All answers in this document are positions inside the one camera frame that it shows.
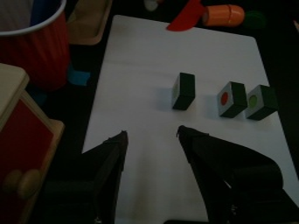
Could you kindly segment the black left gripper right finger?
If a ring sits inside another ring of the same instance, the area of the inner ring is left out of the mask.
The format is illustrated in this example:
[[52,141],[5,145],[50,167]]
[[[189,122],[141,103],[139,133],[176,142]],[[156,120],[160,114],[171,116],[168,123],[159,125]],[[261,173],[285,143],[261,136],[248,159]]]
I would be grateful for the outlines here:
[[177,129],[209,224],[299,224],[276,162],[196,129]]

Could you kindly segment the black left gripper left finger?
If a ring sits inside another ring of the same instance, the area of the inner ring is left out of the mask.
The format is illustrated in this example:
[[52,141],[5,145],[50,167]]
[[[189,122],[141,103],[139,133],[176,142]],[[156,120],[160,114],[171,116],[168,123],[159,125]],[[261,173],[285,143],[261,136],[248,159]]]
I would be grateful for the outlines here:
[[46,182],[41,224],[115,224],[127,146],[128,135],[121,131]]

